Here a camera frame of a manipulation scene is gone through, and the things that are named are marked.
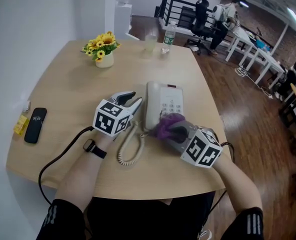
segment flower vase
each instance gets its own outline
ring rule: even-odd
[[[97,62],[96,61],[96,66],[98,68],[109,68],[111,67],[112,65],[114,65],[114,55],[113,55],[113,52],[105,55],[103,58],[102,58],[102,61],[101,62]]]

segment hand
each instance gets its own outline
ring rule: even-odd
[[[117,138],[117,135],[114,137],[111,137],[107,134],[102,133],[101,131],[97,131],[94,141],[98,148],[100,148],[102,151],[107,152],[108,147],[114,142],[116,138]]]

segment white telephone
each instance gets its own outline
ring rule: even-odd
[[[170,113],[184,115],[183,89],[176,85],[149,81],[146,89],[144,130],[152,130]]]

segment wooden floor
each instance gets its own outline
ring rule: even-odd
[[[149,33],[159,35],[164,31],[158,20],[133,16],[130,34],[144,40]],[[174,45],[183,46],[187,36],[176,34]],[[214,58],[204,50],[200,56],[193,53],[207,81],[224,124],[227,140],[234,145],[236,164],[255,182],[263,202],[264,236],[266,240],[296,239],[296,201],[292,197],[296,172],[296,157],[289,147],[289,130],[278,116],[281,103],[269,99],[250,79],[238,76],[234,68],[242,55],[234,52],[228,64],[224,64],[227,52],[223,47]],[[260,66],[249,70],[256,79]],[[261,85],[268,87],[267,77]],[[226,195],[212,212],[205,226],[219,240],[235,218],[231,202]]]

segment white pillar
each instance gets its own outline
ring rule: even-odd
[[[289,22],[288,22],[288,23],[286,24],[286,26],[284,27],[284,29],[283,29],[283,31],[282,31],[282,33],[281,33],[281,35],[280,35],[280,37],[279,37],[277,43],[275,44],[275,46],[273,47],[272,51],[270,52],[271,55],[274,54],[274,52],[275,52],[276,49],[278,48],[279,44],[280,44],[281,41],[283,40],[284,35],[285,35],[285,33],[286,33],[287,29],[288,29],[288,26],[289,26]]]
[[[115,32],[115,5],[116,0],[105,0],[104,7],[104,31]]]

